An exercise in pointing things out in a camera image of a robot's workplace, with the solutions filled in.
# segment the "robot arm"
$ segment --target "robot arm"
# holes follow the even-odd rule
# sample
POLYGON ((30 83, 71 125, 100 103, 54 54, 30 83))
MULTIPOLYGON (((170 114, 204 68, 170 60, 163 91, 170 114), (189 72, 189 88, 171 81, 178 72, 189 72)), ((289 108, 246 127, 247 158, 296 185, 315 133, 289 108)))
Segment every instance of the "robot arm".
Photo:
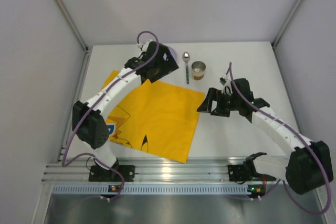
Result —
POLYGON ((77 136, 90 149, 91 153, 108 167, 113 167, 118 163, 108 141, 113 132, 105 123, 110 112, 127 94, 146 80, 154 82, 179 68, 168 47, 163 44, 159 44, 159 50, 152 61, 146 66, 138 68, 153 56, 156 47, 156 42, 147 41, 141 47, 140 57, 128 60, 119 75, 103 90, 84 103, 76 102, 72 107, 72 130, 89 108, 94 107, 94 110, 88 114, 78 129, 77 136), (136 68, 138 68, 137 71, 125 76, 126 73, 136 68))
MULTIPOLYGON (((238 111, 250 123, 264 131, 285 153, 284 157, 272 157, 267 153, 250 155, 244 161, 245 177, 258 178, 270 175, 288 182, 298 194, 304 194, 324 185, 324 179, 316 161, 304 144, 291 132, 282 120, 279 120, 270 105, 262 98, 254 98, 246 79, 229 80, 226 76, 220 78, 222 90, 210 88, 198 112, 210 113, 216 116, 229 117, 231 111, 238 111), (233 88, 233 82, 242 95, 254 106, 265 113, 253 109, 233 88), (217 102, 212 110, 212 103, 217 102)), ((322 142, 314 142, 300 135, 321 161, 328 180, 333 180, 331 158, 328 146, 322 142)))

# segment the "metal spoon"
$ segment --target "metal spoon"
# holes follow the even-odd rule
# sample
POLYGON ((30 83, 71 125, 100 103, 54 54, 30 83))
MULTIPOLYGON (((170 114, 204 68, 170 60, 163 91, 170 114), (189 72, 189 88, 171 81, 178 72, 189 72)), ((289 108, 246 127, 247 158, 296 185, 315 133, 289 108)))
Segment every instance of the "metal spoon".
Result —
POLYGON ((188 52, 184 52, 182 54, 182 59, 185 62, 185 72, 187 77, 187 84, 189 84, 189 68, 188 68, 188 61, 190 61, 190 55, 188 52))

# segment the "yellow towel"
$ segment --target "yellow towel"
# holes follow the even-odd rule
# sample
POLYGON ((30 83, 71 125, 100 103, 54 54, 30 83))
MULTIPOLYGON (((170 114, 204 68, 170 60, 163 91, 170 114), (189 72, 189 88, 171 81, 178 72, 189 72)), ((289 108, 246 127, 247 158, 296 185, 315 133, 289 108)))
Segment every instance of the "yellow towel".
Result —
MULTIPOLYGON (((117 75, 113 71, 104 87, 117 75)), ((201 92, 146 81, 109 114, 106 123, 116 126, 110 141, 185 163, 203 99, 201 92)))

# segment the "open can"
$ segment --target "open can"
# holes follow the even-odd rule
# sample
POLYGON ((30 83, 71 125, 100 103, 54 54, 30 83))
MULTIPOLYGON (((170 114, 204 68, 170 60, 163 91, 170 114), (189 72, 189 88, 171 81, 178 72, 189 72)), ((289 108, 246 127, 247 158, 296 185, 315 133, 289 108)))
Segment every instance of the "open can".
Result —
POLYGON ((191 64, 192 76, 194 80, 201 80, 204 77, 205 63, 202 61, 195 61, 191 64))

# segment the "spoon handle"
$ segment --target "spoon handle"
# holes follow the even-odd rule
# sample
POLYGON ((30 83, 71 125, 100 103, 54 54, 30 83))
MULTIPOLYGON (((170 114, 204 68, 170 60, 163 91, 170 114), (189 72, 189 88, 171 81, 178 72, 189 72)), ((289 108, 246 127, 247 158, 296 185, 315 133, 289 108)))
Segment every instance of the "spoon handle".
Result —
POLYGON ((189 67, 188 67, 187 63, 185 65, 185 73, 186 73, 186 76, 187 76, 187 84, 189 84, 189 67))

